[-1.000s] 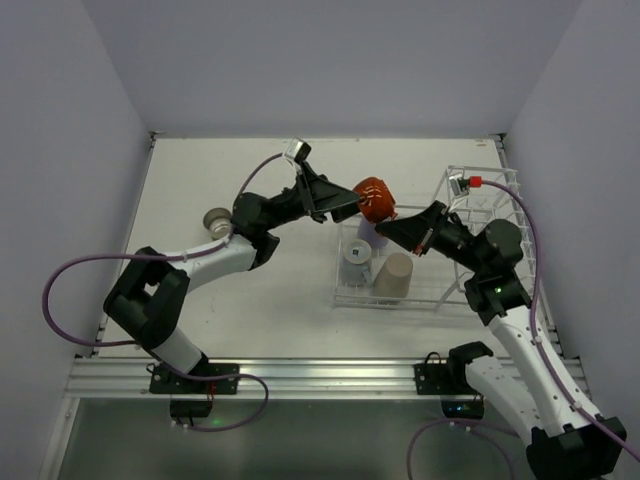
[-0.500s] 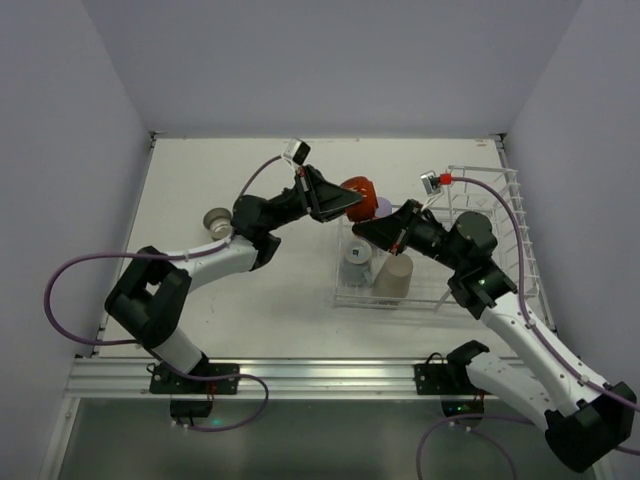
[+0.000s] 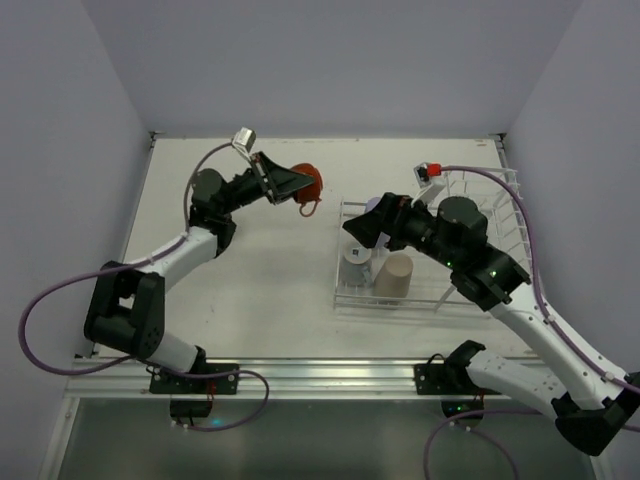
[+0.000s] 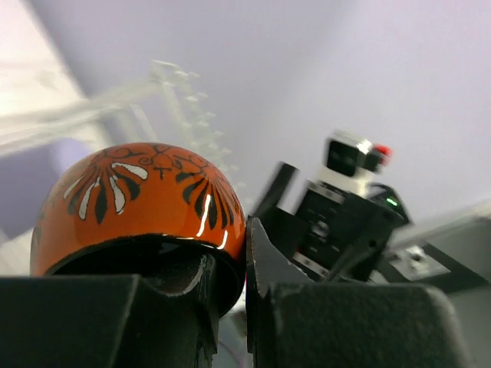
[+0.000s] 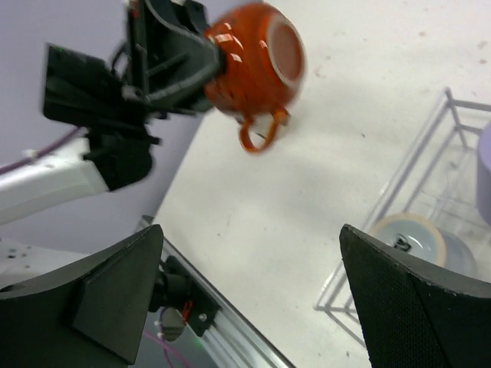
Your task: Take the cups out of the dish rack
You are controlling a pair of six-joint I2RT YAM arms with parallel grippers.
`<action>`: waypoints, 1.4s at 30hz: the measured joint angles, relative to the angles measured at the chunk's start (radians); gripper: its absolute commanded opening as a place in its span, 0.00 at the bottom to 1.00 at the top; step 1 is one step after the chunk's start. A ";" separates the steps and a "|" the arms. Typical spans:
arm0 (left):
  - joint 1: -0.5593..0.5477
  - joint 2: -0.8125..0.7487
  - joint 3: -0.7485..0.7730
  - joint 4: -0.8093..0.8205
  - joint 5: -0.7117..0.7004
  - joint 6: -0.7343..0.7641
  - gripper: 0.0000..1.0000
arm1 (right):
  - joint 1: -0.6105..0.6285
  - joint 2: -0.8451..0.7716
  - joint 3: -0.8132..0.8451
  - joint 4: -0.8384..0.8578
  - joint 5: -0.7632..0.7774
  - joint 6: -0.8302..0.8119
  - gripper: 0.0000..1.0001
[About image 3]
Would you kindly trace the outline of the lavender plastic cup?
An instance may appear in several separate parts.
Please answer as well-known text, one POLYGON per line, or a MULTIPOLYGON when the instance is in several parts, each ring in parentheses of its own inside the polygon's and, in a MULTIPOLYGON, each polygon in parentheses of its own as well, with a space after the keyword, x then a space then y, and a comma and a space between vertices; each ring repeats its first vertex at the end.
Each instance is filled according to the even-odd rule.
POLYGON ((365 207, 365 214, 368 216, 368 228, 370 230, 370 243, 376 249, 386 249, 389 242, 389 235, 384 230, 386 222, 386 211, 380 207, 381 198, 373 197, 365 207))

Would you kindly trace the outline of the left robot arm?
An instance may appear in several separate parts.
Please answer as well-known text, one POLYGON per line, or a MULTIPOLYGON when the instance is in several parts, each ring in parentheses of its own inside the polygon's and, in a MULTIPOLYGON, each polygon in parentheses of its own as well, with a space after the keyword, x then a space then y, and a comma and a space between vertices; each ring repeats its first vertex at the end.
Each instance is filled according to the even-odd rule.
POLYGON ((183 197, 184 231, 146 258, 101 268, 84 323, 86 339, 172 375, 204 375, 204 350, 165 328, 166 294, 226 251, 236 232, 233 212, 262 198, 273 205, 318 204, 323 189, 321 174, 309 163, 283 167, 259 151, 248 164, 230 180, 196 166, 183 197))

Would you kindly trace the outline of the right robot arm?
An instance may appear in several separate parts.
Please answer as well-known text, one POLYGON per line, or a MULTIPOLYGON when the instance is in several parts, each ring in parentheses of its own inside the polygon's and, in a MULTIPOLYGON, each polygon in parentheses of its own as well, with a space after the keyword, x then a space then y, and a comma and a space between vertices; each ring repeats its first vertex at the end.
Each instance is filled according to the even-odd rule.
POLYGON ((442 200, 435 214, 408 196, 386 193, 343 228, 373 247, 412 247, 448 268, 456 291, 506 325, 544 362, 546 375, 466 341, 447 359, 452 380, 507 395, 551 419, 572 446, 600 455, 639 407, 639 376, 591 346, 542 297, 509 254, 488 241, 488 220, 469 198, 442 200))

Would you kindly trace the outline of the beige plastic cup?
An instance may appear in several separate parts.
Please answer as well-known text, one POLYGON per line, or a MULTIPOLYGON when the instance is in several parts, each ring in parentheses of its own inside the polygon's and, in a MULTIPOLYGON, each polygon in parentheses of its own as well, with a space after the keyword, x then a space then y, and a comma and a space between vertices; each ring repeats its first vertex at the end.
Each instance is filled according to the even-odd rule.
POLYGON ((390 255, 374 280, 374 296, 386 303, 397 304, 408 295, 413 270, 414 264, 408 255, 390 255))

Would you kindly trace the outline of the orange ceramic mug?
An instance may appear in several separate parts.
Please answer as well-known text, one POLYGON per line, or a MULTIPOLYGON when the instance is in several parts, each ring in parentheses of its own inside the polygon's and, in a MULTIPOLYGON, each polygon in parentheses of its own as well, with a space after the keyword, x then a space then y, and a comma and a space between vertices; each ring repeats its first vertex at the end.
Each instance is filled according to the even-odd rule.
POLYGON ((321 173, 310 163, 300 163, 292 166, 291 169, 296 173, 309 176, 313 179, 311 185, 298 190, 293 196, 293 200, 299 206, 299 214, 304 218, 309 218, 315 213, 317 206, 322 201, 321 194, 324 185, 321 173), (304 208, 309 203, 312 203, 313 207, 309 212, 305 212, 304 208))

